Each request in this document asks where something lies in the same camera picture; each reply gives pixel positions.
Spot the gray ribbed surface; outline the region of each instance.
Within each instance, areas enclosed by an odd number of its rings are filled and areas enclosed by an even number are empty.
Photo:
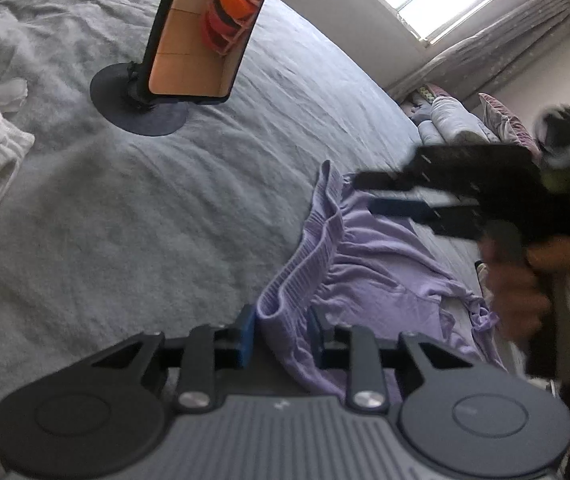
[[[451,480],[416,463],[383,418],[347,412],[335,397],[243,396],[178,418],[155,452],[103,478],[183,479]]]

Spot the pink pillow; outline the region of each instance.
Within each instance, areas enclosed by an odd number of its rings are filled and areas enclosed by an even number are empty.
[[[479,94],[483,108],[483,122],[503,142],[510,142],[512,135],[516,136],[516,143],[526,147],[532,152],[534,158],[540,157],[540,150],[536,141],[525,128],[521,120],[514,115],[501,101],[488,94]]]
[[[444,91],[440,86],[435,85],[434,83],[427,83],[425,86],[429,89],[437,97],[452,97],[446,91]]]

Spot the round black base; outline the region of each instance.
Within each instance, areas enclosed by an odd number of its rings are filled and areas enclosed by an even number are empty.
[[[92,103],[110,123],[147,137],[173,134],[187,120],[187,103],[168,103],[151,110],[137,110],[124,97],[129,75],[128,63],[106,66],[92,79],[89,87]]]

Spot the black circular pad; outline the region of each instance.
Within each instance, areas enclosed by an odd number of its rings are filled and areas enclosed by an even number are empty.
[[[107,423],[110,412],[110,405],[100,397],[63,394],[47,399],[36,409],[36,422],[52,435],[81,436]]]
[[[187,103],[162,103],[141,111],[125,100],[129,82],[127,65],[106,66],[92,79],[90,97],[100,114],[125,131],[148,137],[173,134],[183,127],[187,121]]]
[[[454,420],[466,431],[478,436],[503,438],[517,433],[527,423],[527,411],[509,397],[479,394],[459,400],[454,405]]]
[[[34,478],[96,478],[151,452],[162,404],[142,386],[33,383],[0,403],[0,458]]]
[[[570,443],[562,402],[492,367],[431,371],[403,403],[398,427],[429,461],[473,478],[542,473]]]

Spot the metal screw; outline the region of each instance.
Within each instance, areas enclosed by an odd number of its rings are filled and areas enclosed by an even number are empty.
[[[284,410],[285,408],[289,408],[289,400],[281,399],[281,400],[279,400],[279,402],[274,403],[274,407],[277,410],[281,410],[281,411]]]
[[[178,402],[185,408],[207,408],[209,396],[205,392],[183,392],[178,397]]]
[[[385,402],[385,397],[378,392],[358,392],[354,395],[354,403],[361,408],[380,408]]]

